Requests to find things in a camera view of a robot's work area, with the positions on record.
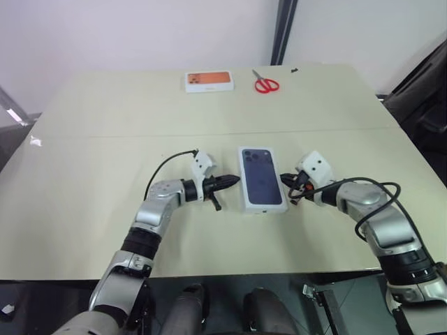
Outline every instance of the orange phone box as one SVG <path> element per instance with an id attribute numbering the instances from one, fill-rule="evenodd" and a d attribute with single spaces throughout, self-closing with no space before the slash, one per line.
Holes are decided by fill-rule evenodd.
<path id="1" fill-rule="evenodd" d="M 235 83 L 230 71 L 185 73 L 184 86 L 187 93 L 232 91 Z"/>

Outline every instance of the black cable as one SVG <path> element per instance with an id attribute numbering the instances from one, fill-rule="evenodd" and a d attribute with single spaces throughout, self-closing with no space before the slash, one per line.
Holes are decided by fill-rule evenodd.
<path id="1" fill-rule="evenodd" d="M 160 171 L 160 169 L 163 167 L 163 165 L 165 165 L 168 161 L 170 161 L 171 159 L 173 159 L 173 158 L 175 158 L 175 157 L 178 157 L 178 156 L 181 156 L 181 155 L 187 155 L 187 154 L 193 154 L 194 157 L 196 157 L 197 153 L 198 153 L 198 149 L 196 149 L 196 150 L 182 151 L 182 152 L 179 152 L 178 154 L 172 155 L 171 157 L 168 157 L 167 159 L 165 159 L 165 160 L 162 162 L 162 164 L 160 164 L 160 165 L 157 167 L 157 169 L 155 170 L 155 172 L 154 172 L 154 174 L 152 175 L 151 179 L 149 180 L 149 183 L 147 183 L 146 191 L 145 191 L 145 197 L 143 198 L 143 201 L 146 200 L 146 198 L 147 198 L 147 194 L 149 193 L 149 188 L 151 187 L 151 184 L 152 184 L 152 182 L 153 182 L 153 180 L 154 180 L 156 174 L 159 173 L 159 171 Z"/>
<path id="2" fill-rule="evenodd" d="M 378 186 L 383 192 L 385 192 L 387 195 L 390 196 L 389 201 L 387 201 L 385 204 L 380 206 L 378 209 L 376 209 L 373 212 L 371 212 L 368 215 L 366 215 L 364 218 L 362 218 L 357 223 L 358 227 L 360 227 L 361 223 L 364 223 L 368 218 L 371 218 L 373 215 L 376 215 L 377 213 L 379 213 L 380 211 L 384 210 L 387 206 L 391 205 L 394 202 L 399 207 L 400 211 L 404 214 L 405 218 L 408 220 L 411 228 L 413 228 L 413 231 L 415 232 L 417 238 L 419 239 L 420 244 L 422 245 L 422 249 L 425 251 L 425 254 L 427 255 L 428 259 L 430 260 L 431 265 L 432 266 L 436 266 L 436 263 L 434 262 L 433 257 L 428 252 L 427 247 L 425 246 L 424 241 L 423 241 L 423 239 L 422 239 L 422 237 L 421 237 L 421 235 L 419 233 L 418 228 L 414 224 L 413 219 L 410 217 L 410 214 L 406 211 L 404 206 L 397 199 L 397 197 L 400 194 L 400 186 L 399 186 L 399 184 L 396 184 L 396 183 L 379 183 L 379 182 L 377 182 L 377 181 L 375 181 L 373 179 L 366 178 L 366 177 L 354 177 L 354 178 L 343 179 L 341 181 L 336 181 L 335 183 L 326 185 L 324 187 L 317 188 L 315 190 L 306 191 L 306 192 L 301 193 L 299 195 L 294 195 L 293 197 L 290 197 L 290 198 L 293 199 L 293 200 L 301 199 L 301 198 L 307 197 L 309 195 L 313 195 L 313 194 L 318 193 L 318 192 L 326 191 L 326 190 L 328 190 L 330 188 L 341 186 L 342 184 L 349 183 L 349 182 L 352 182 L 352 181 L 367 181 L 367 182 L 369 182 L 371 184 L 374 184 L 374 185 Z M 392 186 L 396 187 L 395 194 L 392 194 L 384 185 L 392 185 Z M 365 238 L 358 232 L 358 228 L 356 230 L 356 234 L 363 241 L 366 241 Z"/>

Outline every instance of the scissors handle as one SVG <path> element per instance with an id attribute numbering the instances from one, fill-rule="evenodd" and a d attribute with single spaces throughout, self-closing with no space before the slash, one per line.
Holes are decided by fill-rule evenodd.
<path id="1" fill-rule="evenodd" d="M 271 79 L 258 79 L 254 83 L 254 88 L 256 91 L 262 94 L 277 91 L 279 89 L 279 84 Z"/>

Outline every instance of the beige tabletop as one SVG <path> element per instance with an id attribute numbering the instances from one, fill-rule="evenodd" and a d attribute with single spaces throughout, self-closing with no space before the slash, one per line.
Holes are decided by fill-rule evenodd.
<path id="1" fill-rule="evenodd" d="M 185 94 L 180 71 L 69 82 L 0 173 L 0 279 L 100 278 L 165 157 L 198 147 L 217 161 L 215 174 L 239 174 L 241 145 L 272 147 L 281 173 L 317 149 L 337 178 L 396 181 L 433 257 L 446 259 L 447 190 L 350 68 L 259 69 L 281 84 L 269 95 L 254 93 L 250 70 L 233 70 L 235 90 L 215 94 Z M 158 179 L 190 178 L 190 160 L 170 162 Z M 379 267 L 333 207 L 303 201 L 248 215 L 240 186 L 217 197 L 220 212 L 192 202 L 174 213 L 153 276 Z"/>

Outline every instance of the red scissors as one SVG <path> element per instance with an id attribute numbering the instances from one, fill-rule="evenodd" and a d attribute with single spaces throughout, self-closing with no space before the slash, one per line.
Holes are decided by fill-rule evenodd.
<path id="1" fill-rule="evenodd" d="M 277 82 L 271 79 L 261 77 L 259 73 L 257 73 L 255 70 L 252 71 L 253 74 L 258 78 L 254 83 L 254 88 L 256 91 L 262 94 L 266 94 L 273 91 L 277 91 L 279 89 L 279 84 Z"/>

